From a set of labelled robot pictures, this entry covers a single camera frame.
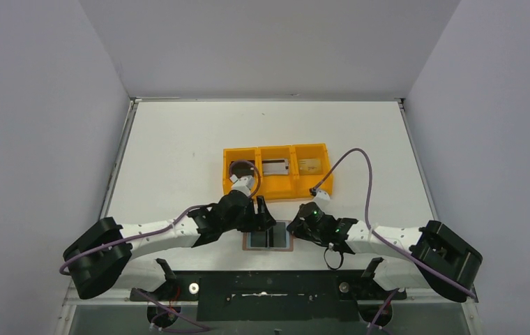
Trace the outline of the tan leather card holder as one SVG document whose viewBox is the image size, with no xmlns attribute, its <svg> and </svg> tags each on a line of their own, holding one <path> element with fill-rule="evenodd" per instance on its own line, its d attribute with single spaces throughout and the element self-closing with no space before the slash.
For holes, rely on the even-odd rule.
<svg viewBox="0 0 530 335">
<path fill-rule="evenodd" d="M 266 231 L 246 232 L 243 234 L 242 249 L 244 251 L 292 252 L 294 238 L 287 231 L 289 221 L 277 221 Z"/>
</svg>

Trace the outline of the yellow three-compartment plastic bin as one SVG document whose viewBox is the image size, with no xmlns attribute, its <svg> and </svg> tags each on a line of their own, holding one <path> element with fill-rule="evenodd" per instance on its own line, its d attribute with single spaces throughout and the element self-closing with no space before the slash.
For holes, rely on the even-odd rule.
<svg viewBox="0 0 530 335">
<path fill-rule="evenodd" d="M 254 177 L 254 168 L 259 170 L 261 185 L 253 188 L 266 200 L 308 198 L 322 179 L 319 189 L 329 195 L 333 192 L 333 177 L 326 176 L 331 164 L 324 143 L 224 149 L 223 192 L 232 189 L 231 174 Z"/>
</svg>

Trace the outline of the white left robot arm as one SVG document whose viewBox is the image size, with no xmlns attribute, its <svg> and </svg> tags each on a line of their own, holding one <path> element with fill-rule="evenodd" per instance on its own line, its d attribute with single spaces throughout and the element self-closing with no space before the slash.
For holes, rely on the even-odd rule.
<svg viewBox="0 0 530 335">
<path fill-rule="evenodd" d="M 72 278 L 80 299 L 91 299 L 113 288 L 136 258 L 172 248 L 197 248 L 232 230 L 264 232 L 275 224 L 264 197 L 252 199 L 236 190 L 218 202 L 188 207 L 172 220 L 119 225 L 109 216 L 63 252 L 59 272 Z"/>
</svg>

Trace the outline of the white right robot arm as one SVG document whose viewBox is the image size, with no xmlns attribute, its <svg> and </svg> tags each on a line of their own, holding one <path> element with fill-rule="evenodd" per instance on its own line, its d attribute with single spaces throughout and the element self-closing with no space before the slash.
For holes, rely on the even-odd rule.
<svg viewBox="0 0 530 335">
<path fill-rule="evenodd" d="M 361 287 L 372 298 L 394 289 L 432 289 L 453 302 L 475 299 L 474 280 L 483 256 L 440 221 L 412 228 L 371 225 L 356 218 L 336 218 L 315 202 L 302 204 L 287 227 L 297 239 L 341 255 L 381 257 Z"/>
</svg>

